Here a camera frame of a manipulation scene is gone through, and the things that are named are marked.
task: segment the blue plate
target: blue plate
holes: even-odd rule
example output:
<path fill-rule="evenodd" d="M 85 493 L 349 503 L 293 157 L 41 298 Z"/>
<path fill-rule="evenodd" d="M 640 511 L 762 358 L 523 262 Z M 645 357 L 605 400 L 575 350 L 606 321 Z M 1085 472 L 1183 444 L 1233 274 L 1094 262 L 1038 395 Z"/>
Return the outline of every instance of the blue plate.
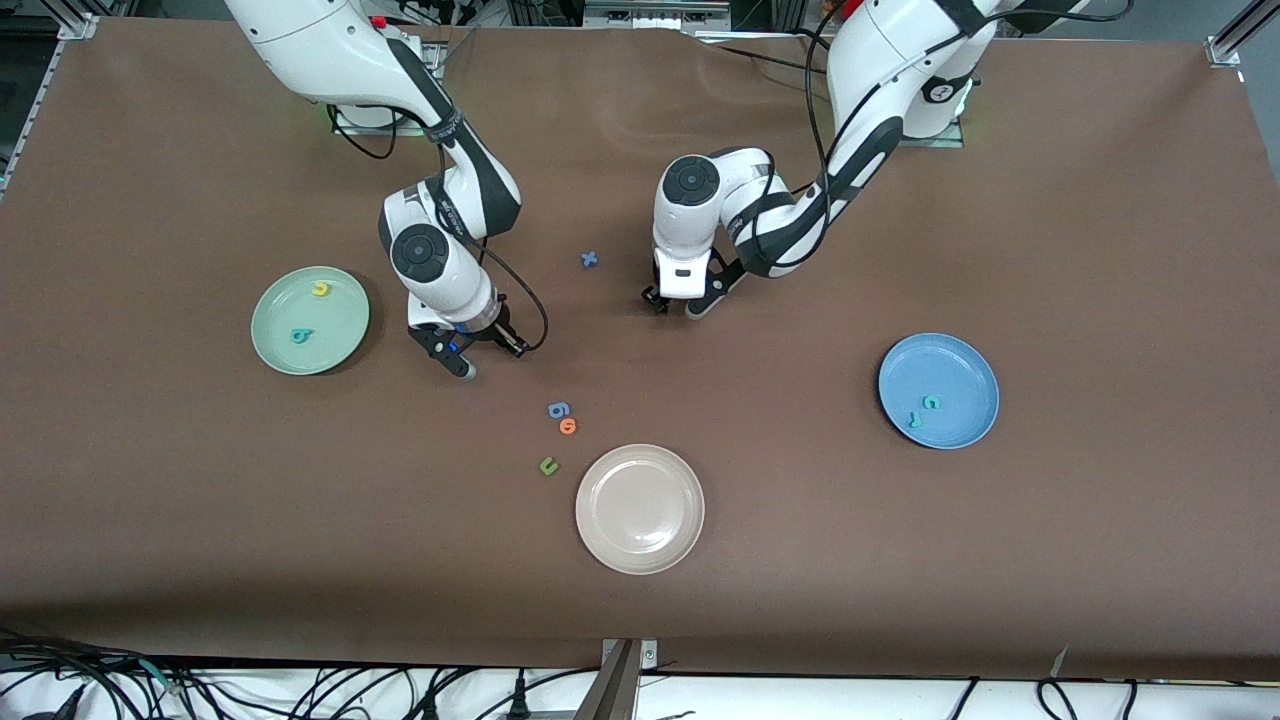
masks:
<path fill-rule="evenodd" d="M 881 364 L 881 405 L 890 421 L 913 441 L 959 450 L 996 424 L 996 373 L 968 342 L 942 333 L 914 334 Z"/>

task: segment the beige plate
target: beige plate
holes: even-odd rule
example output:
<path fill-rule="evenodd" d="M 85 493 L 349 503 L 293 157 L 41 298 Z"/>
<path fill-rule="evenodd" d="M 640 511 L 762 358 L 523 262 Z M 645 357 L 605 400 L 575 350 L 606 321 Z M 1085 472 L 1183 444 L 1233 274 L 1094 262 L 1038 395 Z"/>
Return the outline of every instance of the beige plate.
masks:
<path fill-rule="evenodd" d="M 625 445 L 595 461 L 577 488 L 577 532 L 618 573 L 650 575 L 684 560 L 703 532 L 703 487 L 675 452 Z"/>

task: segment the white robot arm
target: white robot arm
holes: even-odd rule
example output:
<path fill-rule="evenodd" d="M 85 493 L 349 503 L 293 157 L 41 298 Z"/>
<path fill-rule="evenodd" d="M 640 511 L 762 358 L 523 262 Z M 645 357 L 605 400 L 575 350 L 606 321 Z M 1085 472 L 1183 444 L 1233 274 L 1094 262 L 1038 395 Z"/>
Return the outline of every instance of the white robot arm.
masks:
<path fill-rule="evenodd" d="M 460 378 L 462 351 L 494 341 L 520 357 L 529 345 L 462 246 L 511 229 L 520 190 L 398 31 L 375 29 L 351 0 L 227 0 L 253 49 L 285 87 L 332 105 L 385 106 L 416 119 L 454 167 L 383 202 L 378 233 L 410 291 L 410 334 Z"/>
<path fill-rule="evenodd" d="M 1051 10 L 1071 10 L 1087 1 L 1034 0 L 1038 9 Z M 996 26 L 987 18 L 1021 3 L 863 3 L 827 56 L 827 88 L 838 131 L 818 179 L 801 197 L 792 197 L 773 170 L 773 158 L 755 147 L 676 159 L 654 201 L 654 284 L 644 299 L 659 313 L 671 300 L 687 300 L 686 314 L 698 319 L 745 273 L 778 278 L 808 260 L 827 227 L 904 137 L 932 137 L 946 128 L 995 36 Z M 737 259 L 732 263 L 713 247 L 717 224 L 724 225 L 733 242 Z"/>

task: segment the plate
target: plate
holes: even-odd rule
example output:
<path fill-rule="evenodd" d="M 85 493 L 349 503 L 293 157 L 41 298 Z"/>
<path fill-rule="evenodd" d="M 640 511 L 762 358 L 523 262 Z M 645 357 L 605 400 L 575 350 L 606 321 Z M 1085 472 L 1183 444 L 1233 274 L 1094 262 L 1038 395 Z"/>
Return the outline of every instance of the plate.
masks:
<path fill-rule="evenodd" d="M 680 562 L 703 532 L 703 487 L 675 452 L 625 445 L 595 461 L 577 488 L 577 532 L 591 555 L 628 575 Z"/>
<path fill-rule="evenodd" d="M 879 395 L 902 434 L 937 450 L 978 442 L 1000 411 L 991 365 L 968 342 L 942 333 L 914 334 L 895 345 L 881 364 Z"/>
<path fill-rule="evenodd" d="M 312 292 L 317 282 L 329 286 L 324 296 Z M 253 350 L 264 363 L 288 375 L 312 375 L 337 366 L 360 346 L 369 329 L 369 296 L 360 281 L 338 268 L 302 268 L 266 288 L 250 325 Z"/>

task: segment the white floor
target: white floor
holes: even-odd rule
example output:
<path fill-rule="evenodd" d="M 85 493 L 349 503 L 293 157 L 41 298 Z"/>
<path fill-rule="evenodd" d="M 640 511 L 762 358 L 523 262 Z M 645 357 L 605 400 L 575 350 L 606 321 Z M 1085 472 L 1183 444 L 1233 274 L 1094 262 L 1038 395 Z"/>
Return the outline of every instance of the white floor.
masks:
<path fill-rule="evenodd" d="M 314 714 L 329 720 L 332 714 L 365 684 L 388 670 L 366 673 L 325 700 Z M 553 673 L 530 671 L 530 682 Z M 419 697 L 431 671 L 411 671 L 412 687 L 402 678 L 383 683 L 361 698 L 358 707 L 369 711 L 344 712 L 356 720 L 401 720 L 411 698 Z M 311 687 L 314 670 L 234 670 L 201 673 L 232 693 L 250 701 L 289 710 Z M 477 720 L 486 707 L 506 697 L 515 682 L 515 670 L 483 670 L 461 679 L 448 688 L 439 701 L 440 720 Z M 0 675 L 0 692 L 18 674 Z M 594 674 L 573 675 L 529 692 L 534 711 L 575 710 L 586 693 Z M 54 711 L 79 685 L 78 680 L 56 682 L 38 676 L 0 697 L 0 717 L 20 719 L 29 714 Z M 869 680 L 869 679 L 795 679 L 795 678 L 644 678 L 636 717 L 662 720 L 694 711 L 691 720 L 778 720 L 826 719 L 847 720 L 946 720 L 955 710 L 966 680 Z M 114 708 L 101 688 L 91 689 L 81 702 L 77 720 L 114 720 Z M 1128 687 L 1120 683 L 1064 683 L 1064 688 L 1080 720 L 1117 720 L 1125 703 Z M 140 692 L 133 697 L 146 712 Z M 1060 717 L 1069 717 L 1057 697 L 1050 691 L 1050 707 Z M 168 717 L 187 717 L 177 698 L 163 703 Z M 246 710 L 229 702 L 223 710 L 230 719 L 268 720 L 271 715 Z M 490 717 L 500 717 L 506 707 Z M 198 717 L 215 717 L 207 706 L 197 703 Z M 1275 720 L 1280 716 L 1280 688 L 1231 685 L 1143 684 L 1130 715 L 1132 720 Z M 980 682 L 961 714 L 963 720 L 1046 719 L 1036 697 L 1036 683 Z"/>

